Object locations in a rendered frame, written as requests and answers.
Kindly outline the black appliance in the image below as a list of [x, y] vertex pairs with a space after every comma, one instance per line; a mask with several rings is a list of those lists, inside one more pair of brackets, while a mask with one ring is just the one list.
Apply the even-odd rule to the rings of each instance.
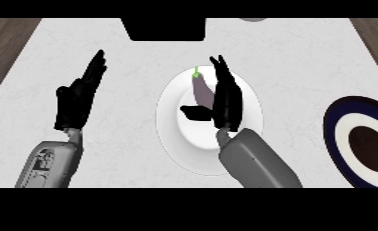
[[123, 18], [134, 41], [203, 41], [206, 38], [204, 18]]

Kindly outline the dark blue and white plate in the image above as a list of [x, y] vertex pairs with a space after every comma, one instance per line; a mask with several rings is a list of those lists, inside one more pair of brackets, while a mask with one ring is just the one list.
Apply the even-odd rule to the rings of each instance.
[[378, 188], [378, 101], [346, 96], [324, 115], [324, 140], [334, 164], [355, 188]]

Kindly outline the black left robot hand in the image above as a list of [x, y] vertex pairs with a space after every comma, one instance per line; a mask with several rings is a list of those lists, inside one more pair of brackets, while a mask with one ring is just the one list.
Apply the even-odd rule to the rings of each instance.
[[88, 65], [82, 78], [70, 86], [57, 89], [58, 113], [55, 129], [82, 130], [89, 119], [97, 90], [107, 71], [106, 51], [100, 50]]

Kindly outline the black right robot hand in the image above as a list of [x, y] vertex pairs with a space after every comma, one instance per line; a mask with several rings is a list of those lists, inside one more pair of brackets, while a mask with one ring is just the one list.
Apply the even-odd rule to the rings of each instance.
[[243, 122], [243, 91], [236, 82], [224, 56], [210, 57], [216, 70], [218, 84], [213, 109], [196, 104], [184, 105], [181, 111], [193, 121], [215, 121], [218, 129], [228, 128], [237, 132]]

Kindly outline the white oval plate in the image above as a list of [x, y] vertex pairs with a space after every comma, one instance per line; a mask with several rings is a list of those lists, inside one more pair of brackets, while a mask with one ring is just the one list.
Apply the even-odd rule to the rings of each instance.
[[216, 89], [218, 78], [212, 66], [191, 68], [176, 75], [157, 105], [157, 132], [165, 150], [178, 165], [199, 175], [221, 176], [228, 171], [219, 161], [215, 123], [191, 121], [181, 111], [184, 105], [197, 104], [193, 86], [196, 71], [204, 75], [209, 88]]

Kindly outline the purple eggplant with green stem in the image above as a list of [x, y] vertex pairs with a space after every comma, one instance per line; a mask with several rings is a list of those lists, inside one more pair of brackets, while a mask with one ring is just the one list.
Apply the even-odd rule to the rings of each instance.
[[196, 71], [193, 74], [193, 87], [197, 104], [213, 109], [215, 92], [206, 83], [204, 75], [200, 71]]

